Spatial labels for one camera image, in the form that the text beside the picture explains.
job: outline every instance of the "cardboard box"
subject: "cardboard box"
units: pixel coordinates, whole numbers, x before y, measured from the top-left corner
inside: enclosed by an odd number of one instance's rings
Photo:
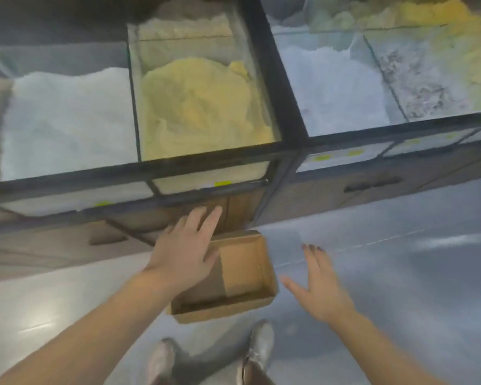
[[[261,233],[220,235],[210,246],[219,249],[210,275],[176,297],[168,308],[178,323],[217,319],[272,303],[278,282]]]

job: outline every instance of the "shoe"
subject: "shoe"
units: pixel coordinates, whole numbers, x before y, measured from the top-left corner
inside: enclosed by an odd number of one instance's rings
[[[171,339],[161,340],[148,361],[147,384],[158,379],[169,379],[175,363],[176,349]]]
[[[262,370],[267,369],[274,348],[274,329],[267,320],[261,320],[251,331],[247,359],[255,362]]]

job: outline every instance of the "person's left hand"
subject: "person's left hand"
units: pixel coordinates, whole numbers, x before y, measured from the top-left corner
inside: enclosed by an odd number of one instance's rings
[[[215,207],[199,227],[206,212],[206,207],[194,208],[175,226],[167,227],[155,243],[145,272],[154,273],[173,295],[204,280],[218,258],[219,252],[208,252],[208,247],[223,209]]]

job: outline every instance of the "white flour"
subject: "white flour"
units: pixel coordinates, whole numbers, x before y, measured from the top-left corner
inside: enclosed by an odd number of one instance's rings
[[[299,47],[280,50],[310,136],[389,125],[381,74],[350,50]]]
[[[469,113],[466,87],[428,54],[429,45],[415,40],[387,40],[373,45],[387,81],[410,121]]]
[[[0,138],[0,181],[137,161],[128,69],[16,79]]]

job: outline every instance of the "floor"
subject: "floor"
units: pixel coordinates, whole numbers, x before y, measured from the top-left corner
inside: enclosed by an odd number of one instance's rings
[[[396,343],[451,384],[481,384],[481,180],[259,229],[278,275],[305,283],[300,244],[323,246],[358,309]],[[141,254],[1,281],[0,373],[100,304],[146,261]],[[368,384],[336,336],[284,288],[269,307],[231,318],[182,326],[160,316],[107,384],[145,384],[150,351],[167,336],[185,351],[180,383],[197,383],[207,374],[200,367],[225,365],[239,353],[259,318],[276,329],[269,373],[277,384]]]

